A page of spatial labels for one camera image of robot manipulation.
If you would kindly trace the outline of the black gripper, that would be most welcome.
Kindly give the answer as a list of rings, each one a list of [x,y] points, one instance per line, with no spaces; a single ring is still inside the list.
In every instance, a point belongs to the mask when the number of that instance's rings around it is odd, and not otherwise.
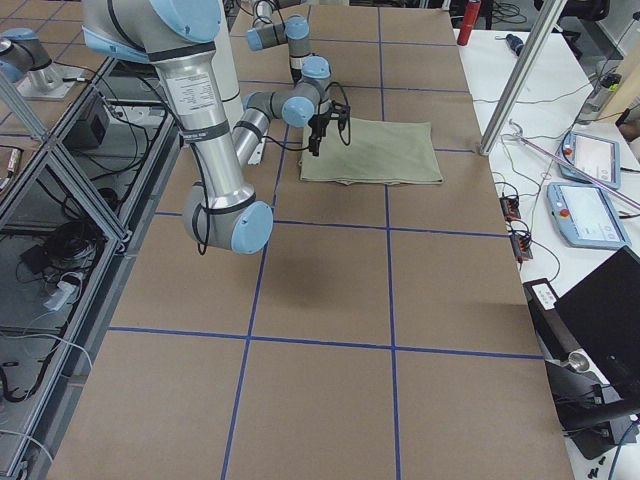
[[[331,100],[324,113],[316,113],[307,122],[311,129],[308,148],[315,157],[319,156],[321,141],[327,135],[327,128],[332,121],[337,123],[341,141],[351,142],[351,106],[348,102],[340,103]]]

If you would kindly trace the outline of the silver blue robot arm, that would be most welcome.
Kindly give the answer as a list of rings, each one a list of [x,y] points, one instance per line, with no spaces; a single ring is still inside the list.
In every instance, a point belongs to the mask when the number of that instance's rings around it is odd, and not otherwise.
[[[256,26],[247,32],[254,51],[285,44],[294,81],[288,91],[256,92],[239,121],[228,121],[218,80],[233,62],[214,66],[216,42],[227,37],[218,1],[86,1],[83,33],[93,51],[121,61],[150,64],[169,110],[190,146],[200,174],[183,213],[185,229],[204,248],[253,254],[273,228],[270,206],[257,200],[243,169],[274,119],[310,130],[307,151],[318,155],[330,122],[351,140],[350,107],[330,97],[329,62],[311,53],[308,21],[294,14],[275,23],[270,15],[287,2],[256,1]]]
[[[286,45],[289,70],[294,84],[302,78],[302,66],[312,53],[310,28],[305,17],[294,14],[285,19],[282,11],[303,4],[303,1],[250,1],[252,27],[246,32],[249,48],[261,51]]]

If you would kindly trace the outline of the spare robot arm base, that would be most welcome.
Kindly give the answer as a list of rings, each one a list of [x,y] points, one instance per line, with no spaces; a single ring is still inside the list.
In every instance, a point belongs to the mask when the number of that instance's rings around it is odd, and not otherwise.
[[[29,100],[61,101],[85,77],[81,67],[56,64],[38,35],[24,27],[1,33],[1,72]]]

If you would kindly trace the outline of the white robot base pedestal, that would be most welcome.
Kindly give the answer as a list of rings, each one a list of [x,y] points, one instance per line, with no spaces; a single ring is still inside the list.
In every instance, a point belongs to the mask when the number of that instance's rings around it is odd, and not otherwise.
[[[262,159],[264,136],[270,121],[260,110],[244,110],[225,17],[220,20],[215,46],[212,67],[238,161],[242,168],[257,165]]]

